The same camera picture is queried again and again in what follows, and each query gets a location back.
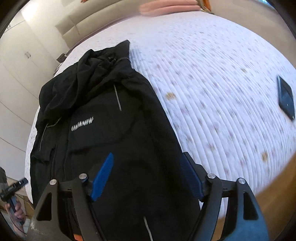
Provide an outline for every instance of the white wardrobe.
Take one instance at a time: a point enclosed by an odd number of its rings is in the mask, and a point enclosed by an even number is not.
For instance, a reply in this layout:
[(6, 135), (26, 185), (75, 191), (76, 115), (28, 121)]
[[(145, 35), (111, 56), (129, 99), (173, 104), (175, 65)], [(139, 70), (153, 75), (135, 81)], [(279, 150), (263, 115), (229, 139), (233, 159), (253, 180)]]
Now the white wardrobe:
[(24, 177), (40, 89), (58, 64), (17, 14), (0, 38), (0, 166), (10, 178)]

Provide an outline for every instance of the pink pillow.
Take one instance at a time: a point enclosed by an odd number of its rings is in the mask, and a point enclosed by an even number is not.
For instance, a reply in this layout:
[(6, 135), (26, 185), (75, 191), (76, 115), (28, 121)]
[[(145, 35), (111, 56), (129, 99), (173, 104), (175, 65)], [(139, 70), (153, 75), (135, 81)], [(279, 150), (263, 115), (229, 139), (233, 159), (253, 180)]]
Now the pink pillow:
[(162, 7), (158, 9), (154, 9), (151, 11), (147, 12), (141, 12), (142, 15), (144, 16), (160, 16), (160, 15), (165, 15), (165, 14), (170, 14), (174, 12), (189, 12), (189, 11), (199, 11), (200, 6), (198, 5), (189, 5), (189, 6), (168, 6), (168, 7)]
[(176, 6), (176, 5), (197, 5), (196, 0), (157, 0), (140, 5), (140, 12), (147, 12), (153, 9)]

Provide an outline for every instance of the white bedspread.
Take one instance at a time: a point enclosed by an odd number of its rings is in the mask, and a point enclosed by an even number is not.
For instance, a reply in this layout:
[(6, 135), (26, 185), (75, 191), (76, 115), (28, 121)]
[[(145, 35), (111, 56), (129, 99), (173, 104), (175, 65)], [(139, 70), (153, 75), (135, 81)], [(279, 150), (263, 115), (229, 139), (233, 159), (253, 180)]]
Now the white bedspread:
[[(279, 108), (276, 82), (279, 74), (296, 90), (291, 63), (240, 25), (186, 12), (113, 25), (76, 47), (58, 73), (88, 49), (126, 39), (133, 68), (151, 82), (182, 150), (219, 178), (245, 178), (254, 193), (269, 185), (296, 148), (295, 123)], [(26, 153), (27, 179), (35, 122)]]

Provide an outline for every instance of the human hand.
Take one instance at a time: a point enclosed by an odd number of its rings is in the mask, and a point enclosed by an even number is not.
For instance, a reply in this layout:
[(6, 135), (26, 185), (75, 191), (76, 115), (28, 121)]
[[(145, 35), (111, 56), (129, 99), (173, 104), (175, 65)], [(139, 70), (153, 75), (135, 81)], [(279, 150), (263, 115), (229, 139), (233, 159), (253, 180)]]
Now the human hand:
[(26, 215), (24, 214), (24, 211), (22, 210), (22, 204), (17, 199), (17, 204), (15, 205), (16, 212), (13, 214), (10, 212), (10, 204), (5, 204), (5, 209), (7, 213), (9, 214), (11, 220), (14, 220), (15, 218), (18, 218), (20, 220), (26, 221)]

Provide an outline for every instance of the metal bolt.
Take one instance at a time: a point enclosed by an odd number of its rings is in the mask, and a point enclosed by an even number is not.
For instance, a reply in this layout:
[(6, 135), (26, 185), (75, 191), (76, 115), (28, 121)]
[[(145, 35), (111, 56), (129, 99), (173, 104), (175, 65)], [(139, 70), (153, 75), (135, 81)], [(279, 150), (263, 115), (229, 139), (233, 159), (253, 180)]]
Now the metal bolt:
[(216, 175), (213, 174), (213, 173), (209, 173), (207, 176), (208, 176), (208, 178), (210, 178), (210, 179), (214, 179), (214, 178), (216, 177)]
[(87, 174), (85, 173), (82, 173), (79, 175), (79, 179), (83, 180), (83, 179), (86, 179), (87, 178)]
[(55, 185), (56, 183), (57, 183), (57, 180), (56, 180), (56, 179), (52, 179), (52, 180), (49, 182), (50, 185)]
[(246, 183), (246, 180), (243, 179), (243, 178), (239, 178), (239, 183), (240, 183), (240, 184), (245, 184), (245, 183)]

